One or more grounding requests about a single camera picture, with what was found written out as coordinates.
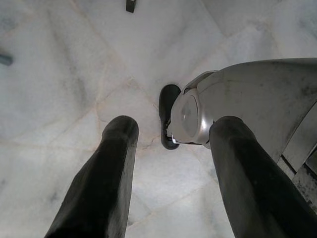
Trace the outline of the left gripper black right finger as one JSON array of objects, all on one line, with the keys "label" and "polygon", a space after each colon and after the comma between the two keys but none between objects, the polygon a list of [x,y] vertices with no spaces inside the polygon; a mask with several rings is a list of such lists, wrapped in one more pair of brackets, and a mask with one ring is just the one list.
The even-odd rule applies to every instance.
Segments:
[{"label": "left gripper black right finger", "polygon": [[235,238],[317,238],[317,214],[240,118],[221,117],[209,138]]}]

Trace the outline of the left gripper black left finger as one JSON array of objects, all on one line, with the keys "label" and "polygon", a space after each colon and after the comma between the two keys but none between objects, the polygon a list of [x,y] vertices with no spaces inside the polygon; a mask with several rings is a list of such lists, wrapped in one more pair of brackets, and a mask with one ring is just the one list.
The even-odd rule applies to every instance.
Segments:
[{"label": "left gripper black left finger", "polygon": [[129,116],[107,124],[44,238],[125,238],[138,136]]}]

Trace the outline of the robot black left foot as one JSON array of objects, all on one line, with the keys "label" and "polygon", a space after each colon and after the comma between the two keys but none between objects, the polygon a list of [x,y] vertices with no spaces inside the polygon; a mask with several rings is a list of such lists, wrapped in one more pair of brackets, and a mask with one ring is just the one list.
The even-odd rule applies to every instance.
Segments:
[{"label": "robot black left foot", "polygon": [[162,88],[159,96],[158,111],[161,125],[161,143],[167,150],[174,150],[179,146],[172,142],[171,136],[167,134],[167,129],[170,124],[171,109],[180,93],[181,90],[177,85],[168,84]]}]

